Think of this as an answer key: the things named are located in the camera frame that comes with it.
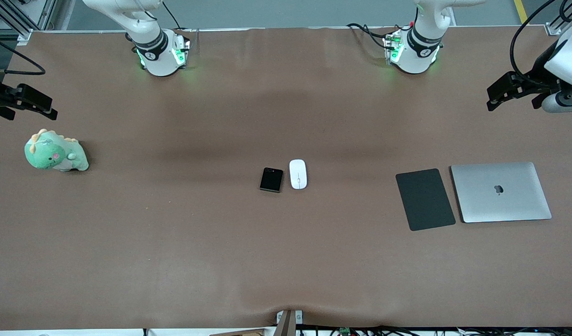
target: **brown table surface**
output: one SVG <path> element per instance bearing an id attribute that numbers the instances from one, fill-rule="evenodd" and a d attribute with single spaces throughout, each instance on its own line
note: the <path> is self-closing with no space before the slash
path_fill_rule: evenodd
<path id="1" fill-rule="evenodd" d="M 139 69 L 123 34 L 34 34 L 58 121 L 0 118 L 0 329 L 305 323 L 572 326 L 572 113 L 486 109 L 516 28 L 451 28 L 426 74 L 347 29 L 191 34 L 188 70 Z M 525 30 L 524 70 L 553 39 Z M 14 58 L 11 68 L 29 70 Z M 32 168 L 40 128 L 84 173 Z M 258 189 L 301 158 L 309 186 Z M 449 166 L 533 161 L 553 219 L 459 221 Z M 395 175 L 438 168 L 458 223 L 412 232 Z"/>

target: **yellow floor line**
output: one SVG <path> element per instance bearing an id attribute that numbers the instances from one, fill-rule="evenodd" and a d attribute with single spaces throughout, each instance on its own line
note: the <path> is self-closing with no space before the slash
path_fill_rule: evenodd
<path id="1" fill-rule="evenodd" d="M 514 0 L 514 5 L 518 11 L 518 17 L 520 17 L 520 22 L 524 23 L 527 20 L 527 11 L 524 10 L 523 0 Z"/>

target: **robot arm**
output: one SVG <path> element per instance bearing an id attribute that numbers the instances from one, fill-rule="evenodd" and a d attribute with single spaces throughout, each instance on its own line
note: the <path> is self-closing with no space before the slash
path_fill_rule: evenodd
<path id="1" fill-rule="evenodd" d="M 533 108 L 550 113 L 572 112 L 572 22 L 529 72 L 506 72 L 488 87 L 487 93 L 489 111 L 508 100 L 538 94 L 532 100 Z"/>
<path id="2" fill-rule="evenodd" d="M 470 7 L 486 0 L 414 0 L 418 15 L 414 26 L 386 36 L 386 58 L 404 72 L 426 71 L 439 51 L 439 44 L 452 21 L 451 7 Z"/>
<path id="3" fill-rule="evenodd" d="M 16 112 L 10 108 L 27 109 L 50 120 L 57 119 L 57 111 L 51 108 L 51 98 L 26 84 L 19 84 L 13 88 L 0 81 L 0 117 L 14 120 Z"/>
<path id="4" fill-rule="evenodd" d="M 141 58 L 144 68 L 155 76 L 168 76 L 186 66 L 190 41 L 170 29 L 162 29 L 147 11 L 162 0 L 83 0 L 122 26 Z"/>

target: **gray floor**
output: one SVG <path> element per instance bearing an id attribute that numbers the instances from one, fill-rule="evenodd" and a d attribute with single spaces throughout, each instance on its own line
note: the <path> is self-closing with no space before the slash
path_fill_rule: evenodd
<path id="1" fill-rule="evenodd" d="M 179 23 L 188 28 L 295 28 L 407 24 L 414 18 L 411 0 L 166 0 Z M 513 0 L 489 0 L 456 8 L 458 25 L 519 25 Z M 175 24 L 161 7 L 153 12 L 162 27 Z M 117 23 L 76 0 L 68 30 L 119 29 Z"/>

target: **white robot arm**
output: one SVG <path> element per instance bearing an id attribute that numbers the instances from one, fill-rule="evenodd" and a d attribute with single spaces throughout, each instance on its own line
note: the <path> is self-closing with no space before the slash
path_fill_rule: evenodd
<path id="1" fill-rule="evenodd" d="M 515 68 L 506 72 L 488 87 L 487 94 L 489 111 L 508 100 L 537 94 L 532 100 L 533 108 L 549 113 L 572 112 L 572 22 L 537 58 L 530 71 L 522 74 Z"/>
<path id="2" fill-rule="evenodd" d="M 144 68 L 155 76 L 168 76 L 186 66 L 190 41 L 170 29 L 160 28 L 147 11 L 162 0 L 83 0 L 122 26 L 136 46 Z"/>
<path id="3" fill-rule="evenodd" d="M 384 38 L 386 58 L 409 74 L 420 74 L 435 62 L 439 44 L 452 21 L 451 7 L 470 7 L 486 0 L 414 0 L 418 14 L 414 26 Z"/>

